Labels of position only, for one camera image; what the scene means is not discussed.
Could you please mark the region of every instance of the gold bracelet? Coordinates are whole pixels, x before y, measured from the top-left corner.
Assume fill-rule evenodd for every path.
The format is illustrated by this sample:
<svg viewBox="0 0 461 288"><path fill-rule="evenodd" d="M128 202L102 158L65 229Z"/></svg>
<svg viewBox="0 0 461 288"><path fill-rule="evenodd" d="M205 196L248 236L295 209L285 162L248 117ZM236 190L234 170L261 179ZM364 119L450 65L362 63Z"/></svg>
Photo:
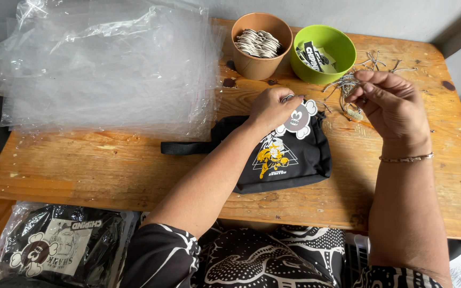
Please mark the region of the gold bracelet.
<svg viewBox="0 0 461 288"><path fill-rule="evenodd" d="M431 152L430 154L424 155L424 156L398 158L398 159L388 159L388 158L379 157L379 159L382 162L389 162L389 163L413 162L415 160L426 160L426 159L432 159L432 158L433 158L433 152Z"/></svg>

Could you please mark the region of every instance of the patterned clothing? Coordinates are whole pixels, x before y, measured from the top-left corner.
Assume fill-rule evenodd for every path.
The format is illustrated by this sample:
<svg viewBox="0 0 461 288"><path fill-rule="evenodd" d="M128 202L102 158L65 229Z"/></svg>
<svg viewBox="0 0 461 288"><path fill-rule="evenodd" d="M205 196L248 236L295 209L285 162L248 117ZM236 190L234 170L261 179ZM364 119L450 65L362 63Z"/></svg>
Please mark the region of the patterned clothing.
<svg viewBox="0 0 461 288"><path fill-rule="evenodd" d="M340 229L284 225L269 235L215 223L197 241L150 224L131 239L120 287L343 288L344 240ZM353 288L430 285L442 288L419 272L370 266Z"/></svg>

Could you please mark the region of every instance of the clear plastic bag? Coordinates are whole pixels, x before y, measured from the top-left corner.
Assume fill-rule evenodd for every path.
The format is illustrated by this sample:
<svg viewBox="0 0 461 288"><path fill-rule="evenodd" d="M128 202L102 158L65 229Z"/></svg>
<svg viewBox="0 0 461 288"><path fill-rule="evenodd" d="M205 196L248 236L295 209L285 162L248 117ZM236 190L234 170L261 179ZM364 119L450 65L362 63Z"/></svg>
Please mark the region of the clear plastic bag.
<svg viewBox="0 0 461 288"><path fill-rule="evenodd" d="M132 211L19 202L0 237L0 280L115 287L136 222Z"/></svg>
<svg viewBox="0 0 461 288"><path fill-rule="evenodd" d="M0 43L2 126L208 139L225 31L181 1L26 0Z"/></svg>

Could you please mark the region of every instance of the yellow character print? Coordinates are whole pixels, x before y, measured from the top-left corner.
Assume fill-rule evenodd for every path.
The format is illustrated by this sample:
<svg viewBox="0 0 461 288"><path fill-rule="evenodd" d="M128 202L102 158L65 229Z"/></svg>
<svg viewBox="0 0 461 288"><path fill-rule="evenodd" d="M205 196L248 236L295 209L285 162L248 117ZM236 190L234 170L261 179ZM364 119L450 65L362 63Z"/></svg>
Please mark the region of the yellow character print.
<svg viewBox="0 0 461 288"><path fill-rule="evenodd" d="M257 155L257 160L264 162L259 178L262 179L264 173L273 168L289 166L289 159L284 157L284 144L282 141L272 142L267 148L261 150Z"/></svg>

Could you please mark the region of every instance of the table surface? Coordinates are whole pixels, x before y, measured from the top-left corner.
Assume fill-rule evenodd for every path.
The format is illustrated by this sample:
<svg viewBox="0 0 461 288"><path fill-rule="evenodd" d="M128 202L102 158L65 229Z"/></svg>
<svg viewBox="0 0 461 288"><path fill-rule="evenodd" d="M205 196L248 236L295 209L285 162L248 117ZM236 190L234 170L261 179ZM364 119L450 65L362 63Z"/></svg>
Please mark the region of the table surface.
<svg viewBox="0 0 461 288"><path fill-rule="evenodd" d="M289 56L272 77L251 81L232 69L227 26L220 60L224 85L218 119L248 115L265 88L285 86L322 101L330 92L294 75ZM300 28L292 28L296 33ZM380 50L380 59L400 71L423 93L432 133L436 190L449 237L461 238L461 103L442 54L429 43L348 34L357 49L357 63L366 52ZM323 123L333 159L332 176L320 183L267 193L232 193L220 217L293 225L326 226L367 231L375 190L381 138L374 129L348 121L336 91L327 101L333 113ZM39 141L13 132L0 155L0 198L150 211L170 188L205 155L160 154L158 139L129 133L43 134Z"/></svg>

